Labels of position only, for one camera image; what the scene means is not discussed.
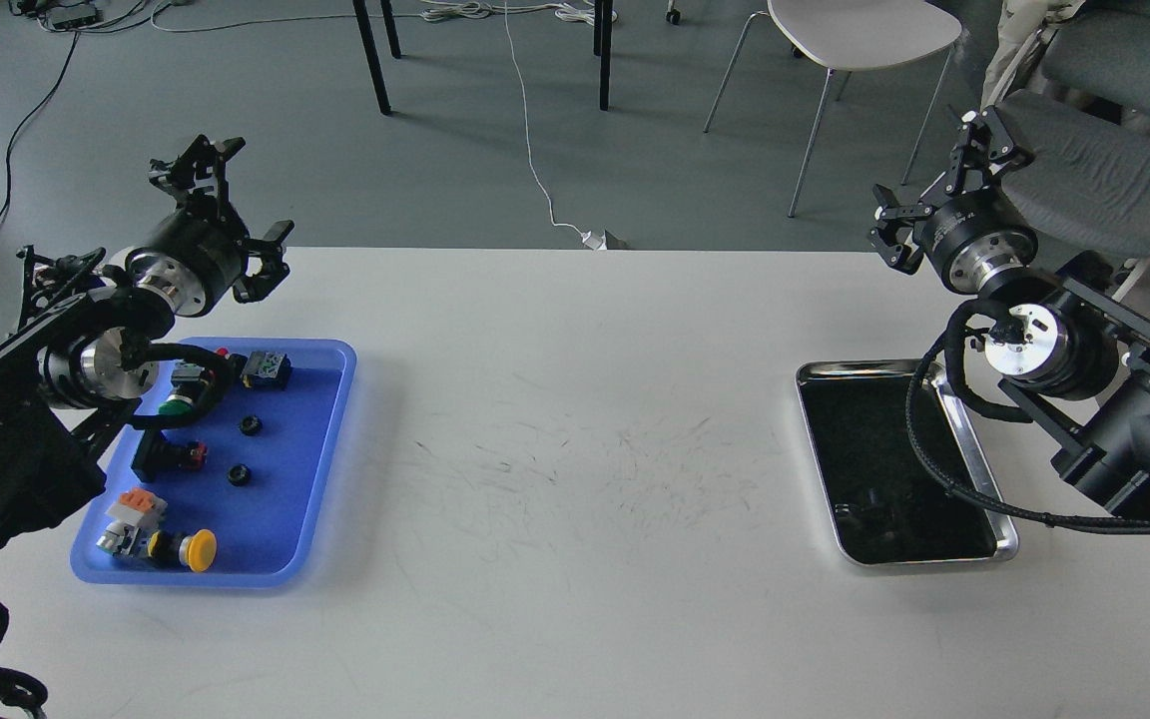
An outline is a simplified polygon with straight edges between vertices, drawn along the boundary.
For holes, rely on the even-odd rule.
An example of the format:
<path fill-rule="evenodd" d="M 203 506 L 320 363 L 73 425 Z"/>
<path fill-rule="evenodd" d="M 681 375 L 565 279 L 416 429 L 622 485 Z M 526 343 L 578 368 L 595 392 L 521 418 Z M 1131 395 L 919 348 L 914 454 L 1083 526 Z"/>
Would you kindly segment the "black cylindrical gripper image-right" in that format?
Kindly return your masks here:
<path fill-rule="evenodd" d="M 1037 254 L 1037 236 L 1015 206 L 1000 191 L 984 190 L 1034 159 L 1030 143 L 1009 127 L 996 106 L 968 110 L 946 169 L 921 193 L 920 202 L 900 205 L 889 188 L 871 188 L 877 208 L 868 240 L 895 271 L 913 275 L 925 252 L 946 290 L 981 293 L 996 275 L 1025 268 Z M 900 231 L 922 222 L 917 240 L 899 240 Z"/>

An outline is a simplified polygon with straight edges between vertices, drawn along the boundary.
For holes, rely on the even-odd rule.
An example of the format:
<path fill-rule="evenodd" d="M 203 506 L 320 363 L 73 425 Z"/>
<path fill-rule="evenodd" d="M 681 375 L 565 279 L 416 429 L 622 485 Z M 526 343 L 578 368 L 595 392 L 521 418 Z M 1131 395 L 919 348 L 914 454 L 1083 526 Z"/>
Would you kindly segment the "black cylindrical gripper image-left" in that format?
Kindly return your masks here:
<path fill-rule="evenodd" d="M 238 304 L 261 303 L 290 275 L 285 240 L 293 220 L 240 242 L 220 229 L 246 227 L 230 204 L 227 181 L 228 160 L 245 145 L 241 137 L 212 143 L 200 135 L 177 159 L 150 161 L 150 183 L 174 197 L 175 211 L 145 245 L 128 252 L 125 271 L 135 286 L 164 295 L 174 311 L 214 309 L 229 286 Z M 243 274 L 246 258 L 260 261 L 252 275 Z"/>

